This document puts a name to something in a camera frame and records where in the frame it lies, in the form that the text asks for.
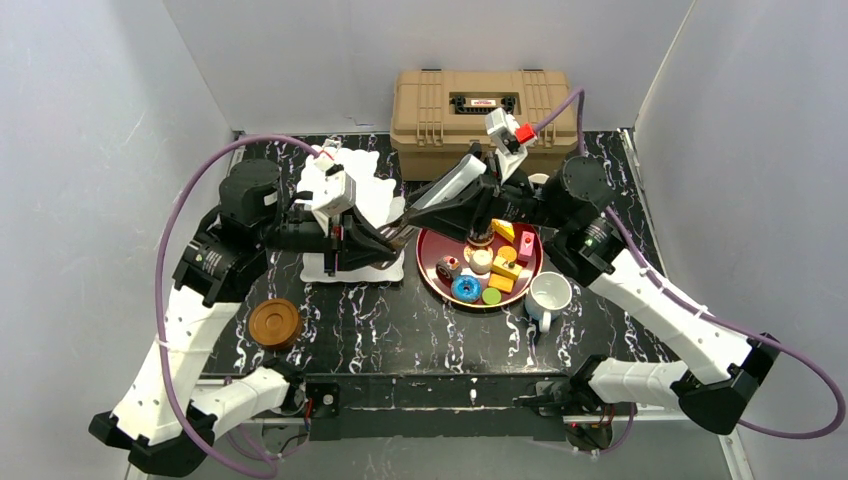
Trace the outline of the white three-tier dessert stand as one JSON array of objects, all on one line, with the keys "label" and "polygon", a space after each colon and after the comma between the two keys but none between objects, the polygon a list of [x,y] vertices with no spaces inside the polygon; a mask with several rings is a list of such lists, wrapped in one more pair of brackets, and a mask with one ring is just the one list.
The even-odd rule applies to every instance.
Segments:
[{"label": "white three-tier dessert stand", "polygon": [[[356,184],[356,207],[374,227],[396,220],[401,212],[401,197],[395,194],[397,181],[376,175],[380,153],[362,149],[352,150],[326,144],[315,149],[321,160],[331,160],[343,167]],[[380,283],[399,282],[404,277],[404,256],[400,255],[385,269],[371,266],[352,271],[341,271],[333,276],[323,272],[323,259],[317,253],[302,255],[300,280],[305,283]]]}]

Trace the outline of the red round tray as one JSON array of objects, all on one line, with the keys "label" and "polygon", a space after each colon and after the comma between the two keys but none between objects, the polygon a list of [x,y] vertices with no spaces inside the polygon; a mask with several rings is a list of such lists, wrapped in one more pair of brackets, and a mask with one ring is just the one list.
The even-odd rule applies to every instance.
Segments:
[{"label": "red round tray", "polygon": [[523,248],[525,236],[531,237],[533,240],[530,247],[530,256],[527,259],[518,258],[515,261],[517,276],[512,283],[512,290],[510,292],[499,290],[501,297],[498,303],[486,303],[483,300],[483,296],[480,296],[474,302],[465,302],[457,299],[453,296],[452,288],[447,278],[438,273],[438,262],[445,255],[454,257],[459,261],[459,273],[461,275],[469,275],[477,278],[481,285],[481,291],[489,288],[491,272],[477,274],[469,266],[473,254],[478,250],[474,245],[457,242],[437,232],[422,229],[419,232],[415,248],[419,272],[426,283],[436,293],[454,305],[468,307],[470,309],[486,310],[505,307],[519,301],[529,291],[533,278],[542,271],[544,251],[542,239],[533,226],[515,223],[513,229],[515,231],[515,239],[512,243],[507,242],[503,236],[495,233],[492,242],[486,247],[492,258],[495,258],[499,254],[499,251],[506,247],[512,247],[516,252],[520,252]]}]

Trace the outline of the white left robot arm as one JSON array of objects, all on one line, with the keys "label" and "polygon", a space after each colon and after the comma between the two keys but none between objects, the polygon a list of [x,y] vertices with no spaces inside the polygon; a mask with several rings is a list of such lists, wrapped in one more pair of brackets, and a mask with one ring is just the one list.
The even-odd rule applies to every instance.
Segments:
[{"label": "white left robot arm", "polygon": [[230,170],[170,293],[156,297],[157,336],[136,379],[113,410],[92,419],[90,433],[126,450],[144,473],[191,474],[214,455],[217,439],[284,407],[302,384],[297,368],[271,360],[208,395],[194,392],[219,335],[266,272],[269,251],[329,253],[329,275],[400,259],[376,233],[394,216],[393,180],[339,163],[326,172],[310,169],[296,194],[305,204],[300,210],[280,202],[279,187],[271,161],[245,160]]}]

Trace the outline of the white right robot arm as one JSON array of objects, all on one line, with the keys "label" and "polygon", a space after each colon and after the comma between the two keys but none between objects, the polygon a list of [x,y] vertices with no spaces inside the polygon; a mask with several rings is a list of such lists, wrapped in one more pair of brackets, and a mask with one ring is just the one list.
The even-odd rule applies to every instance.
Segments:
[{"label": "white right robot arm", "polygon": [[552,265],[581,287],[617,305],[676,355],[672,363],[588,359],[571,378],[564,399],[584,407],[623,402],[676,409],[703,429],[728,434],[777,357],[775,340],[711,323],[704,308],[662,279],[618,230],[615,193],[602,163],[575,156],[540,186],[514,175],[484,171],[460,176],[478,161],[466,156],[415,194],[406,225],[463,241],[494,220],[551,228],[543,250]]}]

